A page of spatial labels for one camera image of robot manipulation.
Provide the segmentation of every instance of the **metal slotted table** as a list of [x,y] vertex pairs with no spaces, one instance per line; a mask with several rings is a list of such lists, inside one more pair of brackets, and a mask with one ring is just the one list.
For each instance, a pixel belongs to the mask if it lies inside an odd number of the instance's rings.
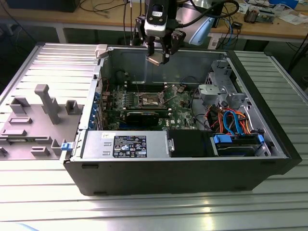
[[[7,104],[12,97],[32,94],[38,82],[48,82],[51,96],[59,101],[72,99],[84,105],[97,65],[94,50],[95,45],[35,47],[1,95],[0,122],[10,112]],[[64,227],[109,231],[307,230],[306,95],[273,57],[242,51],[236,55],[303,158],[290,172],[270,177],[252,192],[98,197],[82,195],[57,160],[0,161],[0,220],[44,231]],[[40,103],[35,96],[32,100]]]

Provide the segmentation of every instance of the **black plastic cover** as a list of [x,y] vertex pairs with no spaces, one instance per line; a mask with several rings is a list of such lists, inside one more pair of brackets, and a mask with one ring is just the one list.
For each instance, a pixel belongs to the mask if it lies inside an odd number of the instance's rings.
[[171,157],[213,157],[211,133],[200,130],[168,130],[168,139],[173,139]]

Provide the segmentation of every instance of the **power supply label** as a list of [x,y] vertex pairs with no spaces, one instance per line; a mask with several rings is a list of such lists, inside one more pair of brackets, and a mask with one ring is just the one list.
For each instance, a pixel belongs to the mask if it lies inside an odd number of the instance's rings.
[[114,158],[145,158],[146,152],[146,136],[115,136]]

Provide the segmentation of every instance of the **blue latch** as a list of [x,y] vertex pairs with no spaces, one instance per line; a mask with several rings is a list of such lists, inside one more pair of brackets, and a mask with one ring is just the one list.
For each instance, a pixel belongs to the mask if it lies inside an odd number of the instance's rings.
[[232,139],[229,135],[216,135],[214,136],[214,143],[232,143]]
[[262,135],[258,135],[258,138],[259,138],[259,141],[260,141],[261,143],[264,143],[264,138],[263,138]]
[[71,151],[71,150],[73,150],[74,143],[75,142],[62,143],[61,150],[62,151]]

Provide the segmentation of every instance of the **circuit board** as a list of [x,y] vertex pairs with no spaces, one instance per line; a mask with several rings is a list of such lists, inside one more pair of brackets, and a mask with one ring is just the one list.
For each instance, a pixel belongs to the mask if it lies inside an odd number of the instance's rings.
[[[169,86],[164,92],[127,91],[124,86],[111,89],[107,114],[107,130],[197,129],[190,109],[190,94],[182,86]],[[158,115],[155,126],[127,124],[129,113]]]

